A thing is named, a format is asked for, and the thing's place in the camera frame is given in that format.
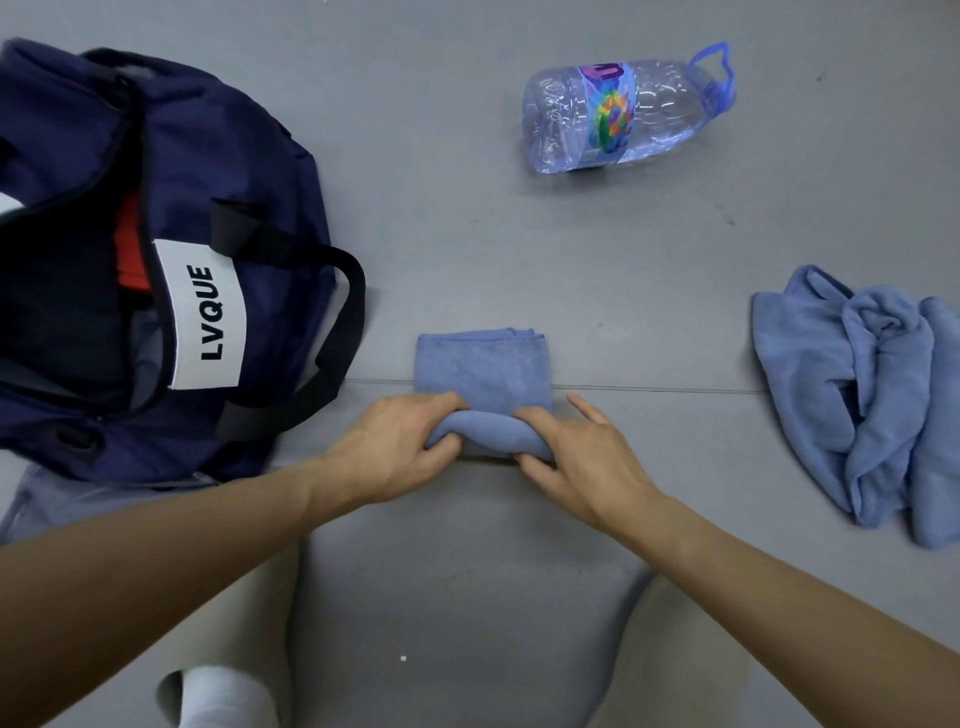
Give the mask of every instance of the bottle label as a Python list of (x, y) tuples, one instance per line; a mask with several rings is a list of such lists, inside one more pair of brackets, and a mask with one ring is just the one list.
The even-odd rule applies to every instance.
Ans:
[(623, 63), (582, 65), (579, 70), (587, 90), (589, 130), (580, 166), (597, 167), (620, 161), (634, 130), (634, 72)]

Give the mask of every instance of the gray floor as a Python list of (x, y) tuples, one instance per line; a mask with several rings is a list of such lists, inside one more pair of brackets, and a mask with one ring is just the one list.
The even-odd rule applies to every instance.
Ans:
[[(6, 0), (0, 28), (196, 64), (315, 153), (372, 313), (344, 394), (278, 461), (404, 391), (418, 333), (535, 327), (555, 382), (608, 409), (666, 490), (960, 648), (960, 550), (833, 509), (757, 393), (748, 331), (750, 295), (807, 262), (960, 304), (956, 3)], [(719, 39), (739, 101), (676, 154), (554, 178), (524, 166), (534, 71)], [(645, 576), (515, 470), (474, 464), (321, 529), (306, 556), (304, 728), (581, 725)], [(752, 690), (745, 725), (805, 724), (762, 674)]]

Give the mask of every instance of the navy blue duffel bag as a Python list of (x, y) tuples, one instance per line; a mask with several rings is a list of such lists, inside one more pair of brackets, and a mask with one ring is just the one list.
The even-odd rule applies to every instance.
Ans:
[[(147, 292), (118, 282), (132, 192)], [(314, 159), (235, 88), (136, 54), (3, 47), (0, 256), (0, 446), (75, 479), (259, 473), (363, 332)], [(349, 294), (297, 389), (333, 268)]]

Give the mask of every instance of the hand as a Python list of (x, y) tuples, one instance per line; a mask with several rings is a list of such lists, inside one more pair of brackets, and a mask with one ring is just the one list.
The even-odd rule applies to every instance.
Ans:
[(557, 420), (540, 407), (514, 413), (546, 440), (557, 459), (556, 470), (533, 455), (518, 455), (517, 461), (570, 515), (622, 541), (636, 527), (636, 509), (662, 493), (603, 412), (579, 395), (566, 398), (586, 421)]
[(321, 460), (343, 483), (354, 507), (392, 500), (440, 474), (463, 448), (452, 432), (423, 449), (433, 428), (451, 412), (467, 409), (453, 392), (403, 395), (374, 402)]

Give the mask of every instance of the white sock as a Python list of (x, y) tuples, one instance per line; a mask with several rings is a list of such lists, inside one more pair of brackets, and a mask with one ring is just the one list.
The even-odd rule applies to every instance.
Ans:
[(270, 691), (233, 667), (183, 671), (180, 728), (279, 728)]

